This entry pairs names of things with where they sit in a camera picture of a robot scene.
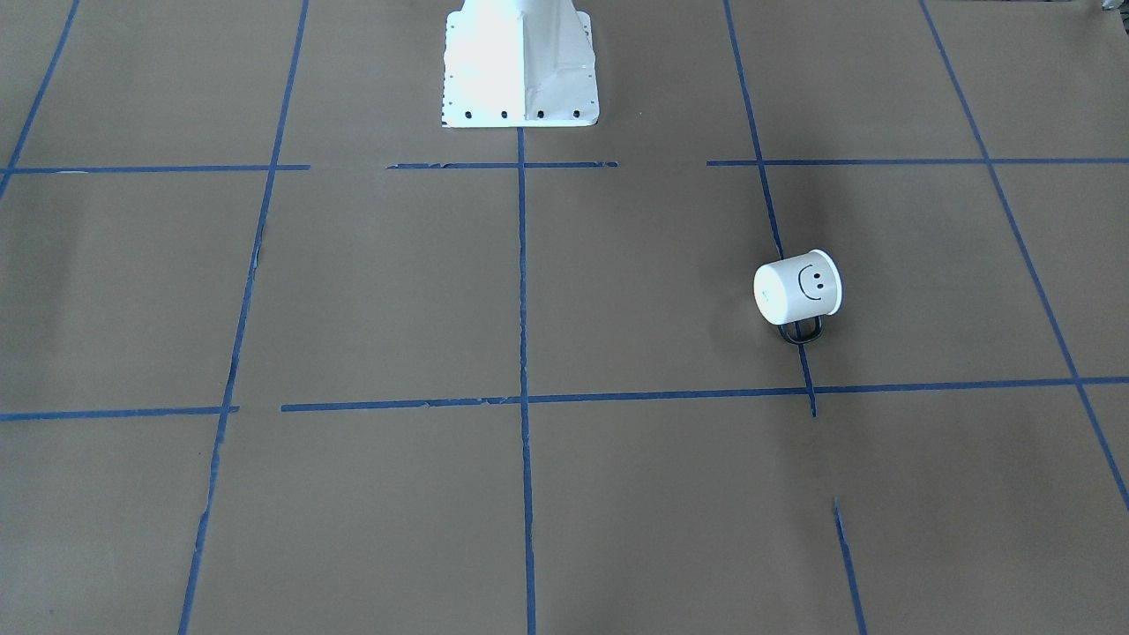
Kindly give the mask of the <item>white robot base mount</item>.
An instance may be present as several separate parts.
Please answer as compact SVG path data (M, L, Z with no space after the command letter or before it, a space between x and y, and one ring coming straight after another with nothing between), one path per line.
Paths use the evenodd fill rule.
M572 1L465 1L446 16L443 62L443 127L599 120L593 23Z

